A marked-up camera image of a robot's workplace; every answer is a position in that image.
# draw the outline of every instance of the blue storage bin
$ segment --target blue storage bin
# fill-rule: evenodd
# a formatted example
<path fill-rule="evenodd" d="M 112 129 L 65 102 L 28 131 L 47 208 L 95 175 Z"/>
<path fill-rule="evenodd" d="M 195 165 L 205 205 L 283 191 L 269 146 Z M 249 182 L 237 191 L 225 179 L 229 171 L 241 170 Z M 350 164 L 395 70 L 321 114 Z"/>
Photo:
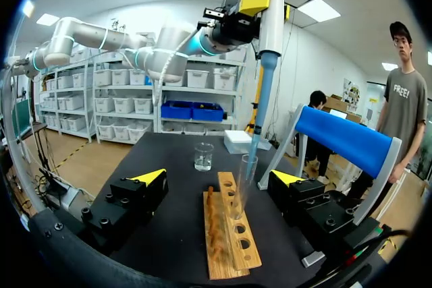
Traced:
<path fill-rule="evenodd" d="M 161 106 L 161 117 L 191 119 L 192 104 L 190 101 L 169 100 Z"/>
<path fill-rule="evenodd" d="M 219 104 L 194 103 L 192 119 L 197 121 L 222 121 L 223 109 Z"/>

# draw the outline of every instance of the ceiling light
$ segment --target ceiling light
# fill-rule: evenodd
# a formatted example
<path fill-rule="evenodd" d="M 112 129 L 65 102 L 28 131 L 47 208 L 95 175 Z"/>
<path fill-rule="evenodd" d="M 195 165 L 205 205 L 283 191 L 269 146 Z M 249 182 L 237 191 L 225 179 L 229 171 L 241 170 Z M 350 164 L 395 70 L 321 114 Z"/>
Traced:
<path fill-rule="evenodd" d="M 34 5 L 30 0 L 24 0 L 24 4 L 22 6 L 22 12 L 27 17 L 30 17 L 33 13 Z"/>
<path fill-rule="evenodd" d="M 59 18 L 57 16 L 50 15 L 49 13 L 44 13 L 36 22 L 36 24 L 51 26 L 54 24 Z"/>
<path fill-rule="evenodd" d="M 381 64 L 383 65 L 383 68 L 386 71 L 392 71 L 392 70 L 395 70 L 398 67 L 397 64 L 393 64 L 393 63 L 381 63 Z"/>
<path fill-rule="evenodd" d="M 340 13 L 322 0 L 309 1 L 303 6 L 300 6 L 298 10 L 320 23 L 325 20 L 332 20 L 333 18 L 340 17 Z"/>

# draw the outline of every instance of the wooden floor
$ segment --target wooden floor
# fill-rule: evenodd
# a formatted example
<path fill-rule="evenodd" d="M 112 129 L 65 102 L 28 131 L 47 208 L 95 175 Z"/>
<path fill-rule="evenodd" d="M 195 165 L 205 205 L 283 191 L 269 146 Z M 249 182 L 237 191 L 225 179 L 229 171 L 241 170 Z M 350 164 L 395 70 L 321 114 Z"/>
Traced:
<path fill-rule="evenodd" d="M 59 135 L 57 132 L 47 130 L 47 138 L 53 153 L 54 164 L 60 165 L 76 149 L 87 143 L 87 139 L 78 138 L 70 135 Z M 26 140 L 31 153 L 37 158 L 37 150 L 33 140 L 30 137 Z M 47 143 L 43 139 L 43 148 L 47 153 Z M 127 144 L 101 142 L 97 143 L 93 139 L 92 143 L 83 146 L 78 152 L 75 152 L 66 162 L 57 168 L 59 175 L 66 181 L 70 182 L 77 188 L 84 188 L 93 196 L 96 196 L 102 186 L 112 174 L 120 161 L 129 152 L 132 146 Z M 294 165 L 297 165 L 297 159 L 287 159 Z M 346 161 L 338 156 L 331 156 L 331 161 L 344 168 Z M 37 175 L 38 166 L 35 162 L 31 164 L 32 172 Z M 304 170 L 310 177 L 317 176 L 317 170 L 307 165 Z M 337 170 L 329 164 L 326 176 L 331 182 L 338 182 L 340 175 Z M 328 185 L 326 190 L 334 189 L 334 186 Z M 406 177 L 393 204 L 389 207 L 386 214 L 381 219 L 382 224 L 389 225 L 392 229 L 411 229 L 416 223 L 422 210 L 421 194 L 423 192 L 423 182 L 413 173 Z M 377 216 L 380 208 L 372 215 Z M 394 242 L 399 247 L 404 241 L 403 237 L 395 237 Z M 388 244 L 384 249 L 382 256 L 389 261 L 396 253 L 392 245 Z"/>

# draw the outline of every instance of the yellow triangle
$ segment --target yellow triangle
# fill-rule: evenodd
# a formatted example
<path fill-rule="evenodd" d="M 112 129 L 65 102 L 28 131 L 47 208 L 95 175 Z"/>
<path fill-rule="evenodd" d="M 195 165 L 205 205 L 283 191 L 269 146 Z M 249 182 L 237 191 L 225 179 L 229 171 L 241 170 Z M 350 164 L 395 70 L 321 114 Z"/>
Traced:
<path fill-rule="evenodd" d="M 286 184 L 288 187 L 290 186 L 290 183 L 296 182 L 298 180 L 304 181 L 304 179 L 299 177 L 294 177 L 293 175 L 288 175 L 287 173 L 283 173 L 281 171 L 272 170 L 273 172 L 281 181 Z"/>
<path fill-rule="evenodd" d="M 162 172 L 167 172 L 165 169 L 160 169 L 157 171 L 153 171 L 150 173 L 146 173 L 145 175 L 139 175 L 135 178 L 128 178 L 131 180 L 139 180 L 141 182 L 145 182 L 146 185 L 149 185 L 153 180 L 155 180 Z"/>

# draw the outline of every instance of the black cap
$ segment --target black cap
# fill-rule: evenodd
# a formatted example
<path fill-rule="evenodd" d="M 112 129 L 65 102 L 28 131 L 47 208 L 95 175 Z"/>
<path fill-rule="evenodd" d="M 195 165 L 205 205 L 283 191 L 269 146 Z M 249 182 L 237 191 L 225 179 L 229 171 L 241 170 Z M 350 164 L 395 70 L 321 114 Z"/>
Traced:
<path fill-rule="evenodd" d="M 408 43 L 412 43 L 411 34 L 405 25 L 401 22 L 394 22 L 390 24 L 391 38 L 394 40 L 394 36 L 405 36 Z"/>

